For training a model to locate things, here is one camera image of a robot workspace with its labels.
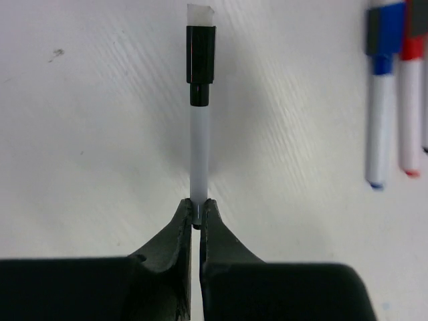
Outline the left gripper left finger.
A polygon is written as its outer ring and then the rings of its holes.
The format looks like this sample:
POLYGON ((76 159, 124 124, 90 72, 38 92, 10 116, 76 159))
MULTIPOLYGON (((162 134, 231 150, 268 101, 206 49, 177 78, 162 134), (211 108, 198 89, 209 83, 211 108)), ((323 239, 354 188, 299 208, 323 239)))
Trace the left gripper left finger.
POLYGON ((189 320, 191 202, 122 257, 1 260, 2 320, 189 320))

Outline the black marker pen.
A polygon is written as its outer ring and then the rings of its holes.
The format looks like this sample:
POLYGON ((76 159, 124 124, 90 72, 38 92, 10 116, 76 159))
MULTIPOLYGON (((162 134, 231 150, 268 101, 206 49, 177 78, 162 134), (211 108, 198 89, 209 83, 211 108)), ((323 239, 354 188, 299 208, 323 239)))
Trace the black marker pen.
POLYGON ((208 106, 192 106, 190 111, 190 200, 192 224, 200 229, 203 208, 208 199, 210 110, 208 106))

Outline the blue marker pen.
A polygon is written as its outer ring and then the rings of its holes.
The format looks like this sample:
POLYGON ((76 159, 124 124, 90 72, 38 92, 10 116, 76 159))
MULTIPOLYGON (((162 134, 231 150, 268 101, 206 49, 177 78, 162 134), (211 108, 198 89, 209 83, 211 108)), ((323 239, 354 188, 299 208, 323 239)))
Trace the blue marker pen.
POLYGON ((394 60, 401 50, 404 1, 370 1, 365 13, 368 119, 365 179, 376 191, 387 180, 393 113, 394 60))

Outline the red marker pen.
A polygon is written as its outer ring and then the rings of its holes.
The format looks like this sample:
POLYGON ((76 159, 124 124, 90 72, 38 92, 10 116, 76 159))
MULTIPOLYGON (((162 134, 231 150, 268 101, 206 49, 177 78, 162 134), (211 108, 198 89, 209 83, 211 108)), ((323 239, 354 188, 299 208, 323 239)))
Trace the red marker pen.
POLYGON ((427 2, 405 1, 399 64, 399 166, 412 179, 420 177, 421 113, 427 2))

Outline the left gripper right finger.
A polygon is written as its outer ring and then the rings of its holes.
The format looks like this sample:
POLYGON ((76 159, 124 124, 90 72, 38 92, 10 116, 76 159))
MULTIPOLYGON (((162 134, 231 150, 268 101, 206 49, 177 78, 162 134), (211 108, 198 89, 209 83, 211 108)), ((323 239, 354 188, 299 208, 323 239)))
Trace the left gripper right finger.
POLYGON ((339 263, 267 263, 205 203, 199 279, 206 320, 376 320, 364 282, 339 263))

